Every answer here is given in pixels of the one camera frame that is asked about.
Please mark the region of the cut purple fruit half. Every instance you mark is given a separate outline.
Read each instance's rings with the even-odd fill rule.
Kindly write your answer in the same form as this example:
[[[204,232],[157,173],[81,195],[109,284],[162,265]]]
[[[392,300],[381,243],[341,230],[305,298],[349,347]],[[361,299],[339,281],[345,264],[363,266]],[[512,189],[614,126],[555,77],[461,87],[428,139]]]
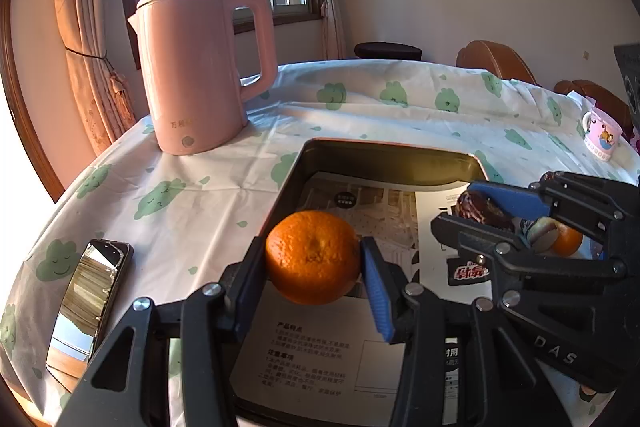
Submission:
[[[558,221],[550,217],[540,217],[528,222],[524,228],[524,236],[530,248],[538,254],[550,251],[559,238],[559,225]]]

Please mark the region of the large orange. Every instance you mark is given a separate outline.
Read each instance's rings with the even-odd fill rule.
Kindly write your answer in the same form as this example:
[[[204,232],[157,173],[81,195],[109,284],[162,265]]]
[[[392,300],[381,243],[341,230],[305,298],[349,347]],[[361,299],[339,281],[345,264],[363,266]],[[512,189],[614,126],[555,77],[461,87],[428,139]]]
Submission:
[[[333,303],[360,277],[358,235],[347,221],[328,212],[292,213],[271,230],[265,248],[271,283],[298,305]]]

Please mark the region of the black snack packet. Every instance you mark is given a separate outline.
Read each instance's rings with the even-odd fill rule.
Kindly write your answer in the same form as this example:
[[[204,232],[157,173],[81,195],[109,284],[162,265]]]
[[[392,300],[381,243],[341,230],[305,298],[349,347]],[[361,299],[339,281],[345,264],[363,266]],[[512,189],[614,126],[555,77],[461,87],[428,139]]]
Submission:
[[[490,281],[486,265],[460,258],[447,258],[447,282],[451,287],[469,286]]]

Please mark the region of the small orange tangerine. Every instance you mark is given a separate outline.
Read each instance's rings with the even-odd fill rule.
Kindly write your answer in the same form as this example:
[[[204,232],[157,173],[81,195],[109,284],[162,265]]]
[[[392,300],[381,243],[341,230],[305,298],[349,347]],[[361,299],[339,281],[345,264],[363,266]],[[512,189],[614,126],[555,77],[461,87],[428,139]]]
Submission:
[[[560,222],[555,226],[558,234],[551,245],[552,253],[563,258],[574,255],[582,245],[582,233]]]

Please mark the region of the pink cartoon mug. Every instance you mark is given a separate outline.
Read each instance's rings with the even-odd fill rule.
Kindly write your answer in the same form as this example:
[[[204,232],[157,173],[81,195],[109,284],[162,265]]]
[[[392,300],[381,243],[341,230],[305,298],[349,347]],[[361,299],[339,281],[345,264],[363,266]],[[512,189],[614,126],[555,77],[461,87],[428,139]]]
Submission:
[[[610,161],[618,142],[623,138],[623,129],[617,121],[593,107],[582,116],[582,130],[589,152],[602,161]]]

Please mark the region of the brown wooden chair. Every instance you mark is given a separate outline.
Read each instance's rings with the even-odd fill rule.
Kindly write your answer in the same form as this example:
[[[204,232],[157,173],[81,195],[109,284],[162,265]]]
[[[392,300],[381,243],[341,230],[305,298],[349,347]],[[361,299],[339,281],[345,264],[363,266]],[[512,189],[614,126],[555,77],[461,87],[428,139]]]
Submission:
[[[569,94],[572,91],[592,98],[594,105],[613,117],[623,132],[631,134],[634,123],[628,105],[618,96],[590,80],[561,80],[553,88],[555,93]]]
[[[474,40],[457,55],[456,66],[466,69],[485,69],[500,79],[520,80],[537,86],[537,81],[524,60],[505,44]]]

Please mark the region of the black smartphone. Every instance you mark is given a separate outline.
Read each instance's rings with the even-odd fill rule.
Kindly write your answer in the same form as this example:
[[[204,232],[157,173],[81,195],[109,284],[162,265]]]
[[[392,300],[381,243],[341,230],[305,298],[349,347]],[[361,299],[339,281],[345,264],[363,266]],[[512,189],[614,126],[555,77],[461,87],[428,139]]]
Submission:
[[[76,265],[54,255],[52,273],[68,274],[47,352],[47,370],[71,393],[102,343],[115,296],[134,247],[109,239],[91,239]]]

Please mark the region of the printed paper leaflet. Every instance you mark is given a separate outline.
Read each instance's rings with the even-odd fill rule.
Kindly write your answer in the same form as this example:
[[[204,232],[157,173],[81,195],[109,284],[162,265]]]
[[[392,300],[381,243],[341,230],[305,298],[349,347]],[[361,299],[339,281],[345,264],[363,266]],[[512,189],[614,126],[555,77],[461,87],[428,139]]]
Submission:
[[[490,297],[490,281],[451,287],[447,258],[431,222],[450,213],[466,183],[410,186],[317,173],[295,199],[297,210],[322,210],[371,236],[383,258],[411,282],[469,305]],[[236,395],[278,413],[347,426],[390,421],[404,348],[376,330],[364,285],[324,306],[299,306],[266,284],[231,374]]]

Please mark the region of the rectangular metal tin box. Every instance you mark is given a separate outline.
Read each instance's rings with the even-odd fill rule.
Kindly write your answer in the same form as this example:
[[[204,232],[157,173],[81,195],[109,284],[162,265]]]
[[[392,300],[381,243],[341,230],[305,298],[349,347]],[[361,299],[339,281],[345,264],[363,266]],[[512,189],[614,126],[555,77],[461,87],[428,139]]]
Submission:
[[[490,295],[489,272],[439,244],[431,222],[484,176],[472,155],[313,139],[293,158],[266,227],[299,210],[331,213],[372,237],[410,282],[468,305]],[[390,422],[405,348],[376,325],[363,283],[332,303],[304,306],[263,279],[255,305],[231,373],[240,418],[267,426]]]

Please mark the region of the white green cloud tablecloth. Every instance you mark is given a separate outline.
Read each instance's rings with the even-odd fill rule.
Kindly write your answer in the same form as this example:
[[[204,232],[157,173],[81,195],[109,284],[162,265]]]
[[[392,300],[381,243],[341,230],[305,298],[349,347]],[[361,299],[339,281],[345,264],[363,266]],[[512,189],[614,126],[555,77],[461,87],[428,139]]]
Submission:
[[[134,247],[114,308],[177,300],[215,280],[265,221],[305,142],[408,143],[475,156],[491,181],[553,170],[636,183],[638,154],[610,161],[584,142],[588,102],[489,72],[403,61],[283,66],[247,106],[247,127],[216,150],[171,156],[140,120],[72,183],[24,259],[1,321],[1,372],[55,421],[70,394],[46,358],[70,273],[91,239]]]

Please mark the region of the black round stool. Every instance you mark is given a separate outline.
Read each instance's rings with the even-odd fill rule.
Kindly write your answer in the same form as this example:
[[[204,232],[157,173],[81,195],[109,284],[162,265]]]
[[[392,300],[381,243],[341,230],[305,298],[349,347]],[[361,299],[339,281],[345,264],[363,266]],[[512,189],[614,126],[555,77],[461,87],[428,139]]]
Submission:
[[[360,42],[354,46],[354,54],[363,60],[422,60],[422,50],[416,46],[396,42]]]

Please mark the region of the pink electric kettle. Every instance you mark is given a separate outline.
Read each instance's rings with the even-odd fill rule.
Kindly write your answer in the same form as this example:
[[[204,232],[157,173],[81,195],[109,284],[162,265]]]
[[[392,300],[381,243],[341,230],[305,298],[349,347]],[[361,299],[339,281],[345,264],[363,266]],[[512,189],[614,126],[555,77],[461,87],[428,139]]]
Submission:
[[[236,69],[233,12],[253,14],[260,73]],[[277,79],[270,0],[140,0],[128,18],[138,38],[146,98],[160,149],[207,152],[247,125],[244,103]]]

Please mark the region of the left peach curtain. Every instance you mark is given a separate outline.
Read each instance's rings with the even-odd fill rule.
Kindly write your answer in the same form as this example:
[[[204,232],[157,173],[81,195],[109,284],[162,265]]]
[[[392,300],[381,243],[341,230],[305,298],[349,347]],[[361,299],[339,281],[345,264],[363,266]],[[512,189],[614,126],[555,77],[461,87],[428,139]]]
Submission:
[[[108,56],[105,0],[53,1],[81,124],[100,155],[136,122],[126,78]]]

